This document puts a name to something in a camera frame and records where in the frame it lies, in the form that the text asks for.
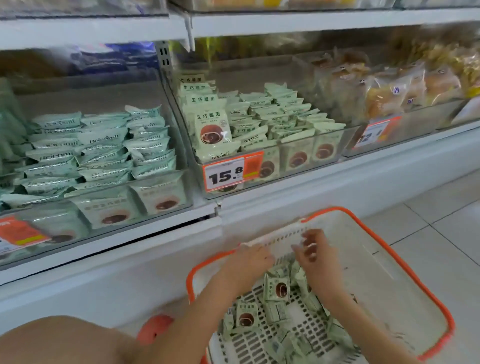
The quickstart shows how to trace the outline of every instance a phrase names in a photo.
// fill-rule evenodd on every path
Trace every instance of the pink object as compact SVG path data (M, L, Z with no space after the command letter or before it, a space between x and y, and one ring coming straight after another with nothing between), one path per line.
M173 324L174 319L167 315L157 315L151 317L142 326L138 333L137 340L142 345L153 344L157 336L162 335L168 327Z

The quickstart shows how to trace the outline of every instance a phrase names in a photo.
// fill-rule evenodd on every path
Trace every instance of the hand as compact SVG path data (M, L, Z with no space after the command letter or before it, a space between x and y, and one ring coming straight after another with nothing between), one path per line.
M261 245L241 245L217 273L232 299L252 290L255 282L275 264L270 249Z
M330 310L346 293L336 248L328 244L323 230L308 230L302 236L305 238L303 246L294 245L292 249L312 290Z

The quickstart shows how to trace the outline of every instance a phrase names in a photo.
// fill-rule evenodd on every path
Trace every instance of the white floor tile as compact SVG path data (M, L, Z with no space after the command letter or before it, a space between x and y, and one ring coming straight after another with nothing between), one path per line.
M404 204L365 218L363 222L389 245L428 226L426 221Z
M480 267L432 227L416 232L393 248L447 306L461 334L460 341L470 355L478 357Z
M150 315L147 315L145 317L140 317L133 322L130 322L124 326L121 326L118 328L118 330L130 336L136 337L140 332L140 329L142 328L142 326L145 324L145 322L147 322L148 319L151 318L152 316L164 314L172 318L178 318L184 314L188 305L189 305L188 298L184 297L181 300L174 301L166 304L163 307L160 307L158 310L156 310L155 312L152 312Z
M427 191L405 204L432 224L479 199L480 170Z
M480 264L480 201L441 219L433 227Z

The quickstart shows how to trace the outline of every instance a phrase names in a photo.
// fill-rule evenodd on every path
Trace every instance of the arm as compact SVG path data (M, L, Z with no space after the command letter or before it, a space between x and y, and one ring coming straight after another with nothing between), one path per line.
M275 263L268 248L242 246L213 276L160 340L145 348L134 364L198 364L223 315L235 299L250 291Z
M394 343L352 300L343 286L342 267L336 249L328 244L322 230L309 230L303 246L294 246L312 290L360 346L370 364L419 364L405 348Z

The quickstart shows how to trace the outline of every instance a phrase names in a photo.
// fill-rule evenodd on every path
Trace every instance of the white basket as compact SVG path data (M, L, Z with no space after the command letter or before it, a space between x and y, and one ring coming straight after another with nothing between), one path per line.
M248 244L270 246L277 259L276 264L280 264L294 259L291 245L301 243L301 234L308 229L325 231L330 243L338 248L348 291L357 297L358 303L371 317L394 338L403 342L409 351L421 360L435 356L435 363L469 363L459 358L459 351L455 352L454 360L450 356L446 361L441 360L448 356L444 353L436 356L455 330L451 314L393 249L350 211L341 207L320 211ZM192 270L187 279L191 302L231 253L219 254ZM264 343L275 336L276 326L266 325L260 302L262 293L263 278L256 282L252 292L244 295L246 301L256 302L259 306L262 333L236 335L230 342L214 334L204 364L207 360L214 364L275 363L264 350ZM349 351L328 339L326 317L307 309L298 288L292 289L287 308L292 318L287 328L294 333L305 334L314 352L325 364L367 363L361 352Z

